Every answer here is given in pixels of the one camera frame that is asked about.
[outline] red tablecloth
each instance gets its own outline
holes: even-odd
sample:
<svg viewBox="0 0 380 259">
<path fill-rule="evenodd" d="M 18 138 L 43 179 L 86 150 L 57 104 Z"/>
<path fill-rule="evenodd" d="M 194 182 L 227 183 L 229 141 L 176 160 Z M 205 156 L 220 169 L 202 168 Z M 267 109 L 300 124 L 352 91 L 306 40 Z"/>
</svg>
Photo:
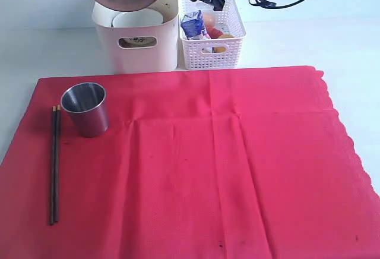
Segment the red tablecloth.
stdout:
<svg viewBox="0 0 380 259">
<path fill-rule="evenodd" d="M 380 199 L 311 67 L 41 79 L 0 166 L 0 258 L 380 258 Z M 110 130 L 51 107 L 108 92 Z"/>
</svg>

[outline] wooden chopstick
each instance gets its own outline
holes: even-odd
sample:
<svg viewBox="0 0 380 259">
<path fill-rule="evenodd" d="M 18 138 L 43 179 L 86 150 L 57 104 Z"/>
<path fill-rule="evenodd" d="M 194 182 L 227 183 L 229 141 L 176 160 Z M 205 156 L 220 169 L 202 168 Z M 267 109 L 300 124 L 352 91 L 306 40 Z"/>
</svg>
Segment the wooden chopstick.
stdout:
<svg viewBox="0 0 380 259">
<path fill-rule="evenodd" d="M 53 122 L 52 122 L 52 161 L 51 161 L 51 174 L 50 174 L 50 225 L 55 223 L 54 218 L 54 202 L 55 202 L 55 145 L 56 145 L 56 107 L 53 107 Z"/>
<path fill-rule="evenodd" d="M 59 140 L 61 137 L 61 106 L 56 111 L 54 165 L 54 222 L 59 221 Z"/>
</svg>

